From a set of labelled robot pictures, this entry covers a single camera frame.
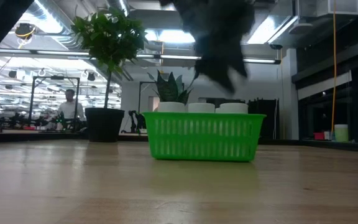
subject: leafy green plant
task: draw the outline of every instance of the leafy green plant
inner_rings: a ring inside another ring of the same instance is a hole
[[[109,9],[110,14],[95,13],[90,18],[76,17],[71,29],[81,48],[89,50],[99,65],[107,65],[109,72],[122,73],[120,63],[133,60],[147,42],[141,21],[127,18],[122,11]]]
[[[160,98],[161,102],[179,102],[183,104],[187,104],[189,99],[189,95],[192,91],[189,90],[191,85],[185,90],[182,82],[182,76],[180,75],[177,79],[173,76],[173,73],[169,74],[168,81],[165,81],[161,77],[160,71],[158,71],[157,80],[151,75],[147,73],[151,80],[153,80],[157,86],[156,94]]]

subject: potted plant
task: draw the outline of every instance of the potted plant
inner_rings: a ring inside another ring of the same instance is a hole
[[[123,110],[108,108],[108,97],[112,72],[122,73],[125,60],[136,58],[139,49],[147,41],[145,29],[140,21],[125,16],[113,8],[109,14],[95,13],[90,18],[76,17],[72,30],[84,50],[96,58],[100,66],[107,66],[108,82],[104,108],[87,108],[89,140],[98,142],[117,141],[119,128],[124,117]]]
[[[189,90],[190,86],[185,90],[182,76],[177,79],[173,76],[173,73],[169,74],[168,81],[165,81],[161,77],[160,71],[158,71],[157,80],[153,75],[149,74],[151,80],[153,80],[157,86],[157,96],[160,98],[160,104],[158,105],[158,112],[185,112],[185,105],[189,99],[189,95],[192,90]]]

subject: white shirt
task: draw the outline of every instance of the white shirt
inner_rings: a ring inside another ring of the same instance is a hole
[[[62,103],[57,111],[59,114],[63,112],[63,114],[65,115],[65,119],[74,119],[75,100],[73,100],[72,102]],[[84,109],[82,108],[81,103],[78,103],[77,105],[77,116],[79,116],[81,120],[84,120]]]

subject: white cup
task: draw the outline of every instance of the white cup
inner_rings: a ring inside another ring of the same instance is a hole
[[[184,113],[185,105],[178,102],[160,102],[160,104],[158,104],[158,112]]]
[[[223,103],[221,104],[220,113],[248,113],[248,105],[245,103]]]
[[[190,103],[189,113],[215,113],[215,105],[212,103]]]

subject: wall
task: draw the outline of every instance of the wall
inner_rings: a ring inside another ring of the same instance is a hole
[[[294,72],[294,65],[291,64],[291,60],[284,58],[283,62],[283,72],[285,75],[285,88],[293,87],[291,86],[291,73]],[[263,65],[263,64],[248,64],[247,66],[249,72],[249,79],[244,80],[238,76],[233,75],[232,79],[236,86],[236,94],[233,96],[228,95],[220,87],[218,87],[215,83],[205,79],[200,78],[193,85],[194,90],[191,92],[189,97],[189,103],[197,103],[199,102],[199,98],[227,98],[227,99],[242,99],[242,100],[254,100],[256,98],[265,99],[265,100],[280,100],[280,114],[284,114],[285,119],[282,119],[282,122],[285,120],[287,127],[292,127],[293,125],[297,125],[297,111],[298,105],[292,104],[291,100],[294,99],[291,96],[291,92],[285,92],[285,98],[288,100],[284,100],[285,105],[282,105],[282,76],[281,76],[281,66],[280,65]],[[156,97],[157,95],[153,91],[156,89],[154,84],[143,84],[142,85],[142,94],[140,97],[140,112],[145,112],[149,110],[149,98]],[[139,82],[127,82],[122,84],[122,99],[121,99],[121,109],[122,110],[138,110],[139,103]],[[291,121],[291,116],[293,114],[291,111],[296,111],[296,124]],[[121,129],[125,129],[126,131],[131,130],[131,120],[128,119],[129,115],[126,112],[126,115],[122,121]],[[295,127],[286,129],[286,138],[292,138],[292,131],[298,131]]]

